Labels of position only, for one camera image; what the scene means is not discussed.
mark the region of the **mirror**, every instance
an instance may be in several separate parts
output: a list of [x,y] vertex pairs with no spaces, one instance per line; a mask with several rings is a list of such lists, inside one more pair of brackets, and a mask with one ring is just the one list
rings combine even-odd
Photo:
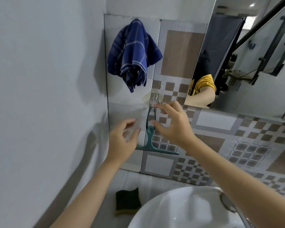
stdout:
[[283,0],[217,0],[184,104],[285,120],[283,16]]

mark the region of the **white sink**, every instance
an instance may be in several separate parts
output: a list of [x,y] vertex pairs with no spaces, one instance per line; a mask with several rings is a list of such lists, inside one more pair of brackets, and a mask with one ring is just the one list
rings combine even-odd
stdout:
[[128,228],[245,228],[239,215],[223,206],[220,193],[210,186],[165,192],[141,207]]

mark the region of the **green sponge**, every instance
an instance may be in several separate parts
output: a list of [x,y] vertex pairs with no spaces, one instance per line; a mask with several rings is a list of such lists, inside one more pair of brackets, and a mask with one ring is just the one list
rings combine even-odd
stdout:
[[120,190],[116,192],[115,216],[120,214],[136,214],[141,208],[138,188],[132,191]]

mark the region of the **person in mirror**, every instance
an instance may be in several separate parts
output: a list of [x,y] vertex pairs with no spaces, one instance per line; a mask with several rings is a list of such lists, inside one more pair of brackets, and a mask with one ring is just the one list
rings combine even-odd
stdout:
[[215,100],[216,86],[209,72],[210,58],[206,50],[198,56],[185,105],[209,108]]
[[[178,102],[156,104],[155,107],[171,117],[169,127],[162,126],[158,121],[152,121],[156,129],[166,139],[194,157],[256,227],[285,228],[285,198],[282,195],[241,170],[198,139]],[[89,228],[91,226],[111,180],[136,148],[140,129],[133,132],[129,141],[125,139],[126,129],[134,123],[135,119],[123,120],[111,131],[106,160],[95,176],[51,225],[51,228]]]

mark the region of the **teal squeegee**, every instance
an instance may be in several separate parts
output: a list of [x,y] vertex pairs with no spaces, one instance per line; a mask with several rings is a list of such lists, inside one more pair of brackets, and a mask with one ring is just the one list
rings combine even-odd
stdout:
[[147,123],[146,123],[146,131],[147,131],[147,135],[148,135],[148,142],[144,146],[137,145],[136,149],[138,149],[138,150],[146,150],[146,151],[151,151],[151,152],[158,152],[158,153],[179,155],[179,153],[177,153],[177,152],[167,151],[167,150],[164,150],[164,149],[157,149],[157,148],[155,148],[152,145],[152,137],[153,137],[153,135],[155,133],[155,127],[154,126],[148,126],[148,118],[149,118],[149,114],[150,114],[151,109],[153,109],[153,111],[154,111],[154,119],[156,120],[155,108],[153,106],[151,106],[149,108],[149,111],[148,111]]

